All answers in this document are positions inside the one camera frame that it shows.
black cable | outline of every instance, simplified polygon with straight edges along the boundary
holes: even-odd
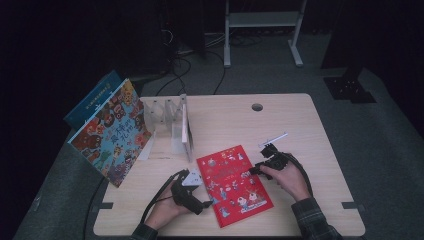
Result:
[[[178,176],[183,171],[184,170],[181,170],[181,171],[175,173],[174,175],[169,177],[168,180],[166,180],[166,182],[163,184],[163,186],[159,189],[159,191],[156,193],[156,195],[152,198],[150,203],[147,205],[146,209],[144,210],[143,216],[141,217],[140,223],[144,223],[146,221],[146,217],[147,217],[147,214],[150,211],[150,208],[152,208],[153,205],[155,205],[159,196],[163,193],[163,191],[165,191],[166,187],[168,187],[168,185],[174,180],[174,178],[176,176]]]
[[[178,95],[180,95],[180,92],[181,91],[184,91],[184,93],[187,93],[186,92],[186,90],[185,90],[185,83],[184,83],[184,81],[181,79],[181,77],[182,76],[184,76],[186,73],[188,73],[188,71],[190,71],[190,69],[191,69],[191,63],[190,63],[190,61],[188,61],[188,60],[186,60],[186,59],[183,59],[183,58],[177,58],[178,60],[183,60],[183,61],[185,61],[186,63],[188,63],[188,66],[189,66],[189,68],[188,68],[188,70],[183,74],[183,75],[178,75],[176,72],[175,72],[175,68],[173,68],[172,69],[172,73],[180,80],[180,83],[181,83],[181,86],[182,86],[182,88],[178,91]]]
[[[168,81],[167,83],[165,83],[165,85],[163,85],[157,92],[156,92],[156,95],[155,96],[158,96],[159,95],[159,93],[168,85],[168,84],[170,84],[170,83],[172,83],[173,81],[175,81],[175,80],[177,80],[177,79],[180,79],[182,76],[184,76],[184,75],[186,75],[189,71],[190,71],[190,69],[191,69],[191,63],[188,61],[188,60],[186,60],[186,59],[183,59],[183,58],[181,58],[181,60],[184,60],[185,62],[187,62],[188,63],[188,69],[183,73],[183,74],[181,74],[181,75],[178,75],[176,78],[173,78],[173,79],[171,79],[170,81]]]
[[[308,187],[308,191],[311,194],[311,197],[314,196],[314,193],[312,191],[311,181],[309,181],[308,174],[306,173],[305,169],[303,168],[302,164],[291,154],[287,154],[289,156],[290,162],[293,163],[299,169],[300,173],[302,174],[303,178],[305,179],[306,186]]]
[[[222,66],[224,66],[224,59],[222,59],[222,57],[221,57],[221,55],[219,55],[219,54],[217,54],[217,53],[215,53],[215,52],[211,52],[211,51],[206,51],[207,53],[211,53],[211,54],[214,54],[215,56],[217,56],[220,60],[221,60],[221,62],[222,62]],[[216,92],[218,91],[218,88],[221,86],[221,84],[222,84],[222,82],[224,81],[224,77],[225,77],[225,67],[223,67],[223,72],[222,72],[222,76],[221,76],[221,80],[219,81],[219,83],[218,83],[218,86],[216,86],[216,88],[215,88],[215,90],[213,91],[213,94],[212,95],[215,95],[216,94]]]
[[[172,198],[172,197],[174,197],[174,195],[169,196],[169,197],[165,197],[165,198],[158,199],[158,200],[156,200],[156,202],[155,202],[155,203],[158,203],[158,202],[163,201],[163,200],[166,200],[166,199],[170,199],[170,198]]]
[[[93,192],[93,195],[90,198],[90,203],[88,204],[88,209],[87,209],[87,212],[85,214],[85,219],[84,219],[84,228],[83,228],[82,239],[85,239],[85,234],[86,234],[86,231],[87,231],[88,216],[90,215],[90,209],[91,209],[91,205],[93,204],[94,197],[97,195],[97,192],[99,191],[100,186],[103,184],[104,181],[105,181],[105,178],[102,177],[100,179],[100,182],[97,184],[96,190]]]

plaid sleeve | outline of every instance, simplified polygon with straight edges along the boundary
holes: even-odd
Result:
[[[292,205],[303,239],[343,239],[337,230],[328,225],[315,198],[307,198]]]
[[[154,240],[158,235],[158,231],[147,226],[144,223],[140,223],[131,235],[131,240]]]

person's right hand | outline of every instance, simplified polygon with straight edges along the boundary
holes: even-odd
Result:
[[[277,181],[277,184],[287,191],[296,202],[311,197],[302,173],[290,161],[287,166],[280,171],[264,165],[261,165],[260,169],[262,172],[273,177]]]

dark background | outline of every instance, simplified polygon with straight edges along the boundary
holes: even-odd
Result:
[[[235,0],[231,7],[268,11],[298,4]],[[183,18],[181,9],[191,14]],[[309,0],[302,32],[333,31],[323,68],[360,61],[423,136],[422,9],[418,1]],[[70,131],[63,117],[103,75],[116,69],[143,84],[170,70],[172,47],[164,47],[161,28],[202,50],[203,32],[223,26],[224,1],[216,0],[0,0],[0,238],[13,237],[63,145]]]

book cover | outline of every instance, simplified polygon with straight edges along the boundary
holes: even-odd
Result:
[[[219,226],[274,207],[241,145],[197,159]]]
[[[119,187],[150,136],[143,103],[126,79],[68,143]]]
[[[77,131],[96,112],[120,84],[122,79],[116,71],[104,76],[90,93],[75,106],[63,119],[72,129]]]

